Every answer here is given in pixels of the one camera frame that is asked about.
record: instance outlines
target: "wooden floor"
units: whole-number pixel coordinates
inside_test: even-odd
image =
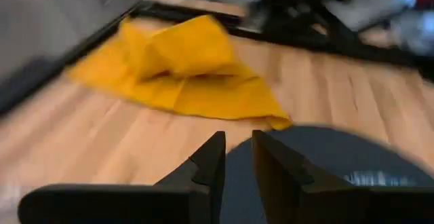
[[[150,19],[137,24],[168,25]],[[434,172],[434,87],[416,71],[231,38],[295,124],[373,138]],[[1,119],[0,197],[17,198],[19,190],[9,193],[14,186],[25,192],[48,183],[153,184],[215,131],[226,131],[230,151],[253,129],[268,128],[258,119],[224,121],[150,109],[62,76]]]

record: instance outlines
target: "black mat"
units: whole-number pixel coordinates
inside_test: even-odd
[[[382,172],[410,179],[413,185],[434,186],[434,180],[414,163],[360,136],[313,126],[269,134],[342,178],[354,172]],[[252,163],[250,139],[227,155],[221,223],[266,223]]]

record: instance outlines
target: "yellow cloth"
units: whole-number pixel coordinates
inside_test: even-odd
[[[264,117],[290,126],[264,80],[233,51],[223,28],[201,16],[155,33],[124,20],[116,36],[69,75],[150,107],[219,119]]]

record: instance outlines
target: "black plastic part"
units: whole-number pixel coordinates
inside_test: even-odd
[[[256,180],[270,224],[434,223],[434,187],[354,186],[264,132],[254,131],[252,139]]]
[[[21,199],[18,217],[22,224],[218,223],[225,145],[224,132],[217,132],[192,155],[197,162],[188,159],[154,186],[41,187]]]
[[[424,171],[422,162],[360,135],[321,126],[291,126],[267,134],[314,165],[354,183],[355,172],[383,172],[393,178],[406,178],[409,185],[434,187],[434,179]]]
[[[57,76],[63,66],[43,58],[35,59],[0,83],[0,116]]]

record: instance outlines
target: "black metal frame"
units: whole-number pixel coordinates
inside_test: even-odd
[[[64,67],[76,63],[80,58],[87,55],[94,48],[104,43],[109,37],[117,32],[122,19],[153,17],[161,20],[180,23],[197,16],[209,14],[215,17],[221,25],[230,33],[238,37],[267,41],[279,45],[290,45],[297,48],[304,48],[314,52],[326,52],[350,56],[371,62],[382,62],[398,66],[418,69],[426,79],[434,80],[434,58],[428,56],[417,56],[399,48],[378,48],[373,45],[366,45],[360,42],[354,33],[347,29],[335,16],[322,7],[315,8],[316,16],[330,32],[328,39],[314,38],[302,35],[282,35],[281,32],[267,31],[267,25],[275,23],[271,16],[263,26],[263,32],[241,29],[242,17],[230,14],[223,14],[207,10],[196,10],[189,7],[180,7],[156,3],[154,1],[139,1],[128,11],[102,27],[99,31],[88,37],[71,51],[63,55],[59,60],[33,60],[22,70],[11,75],[9,79],[0,84],[0,116],[5,115],[16,105],[19,105],[26,97],[33,94],[38,88],[49,82],[60,74]],[[32,75],[29,74],[29,67],[32,67]]]

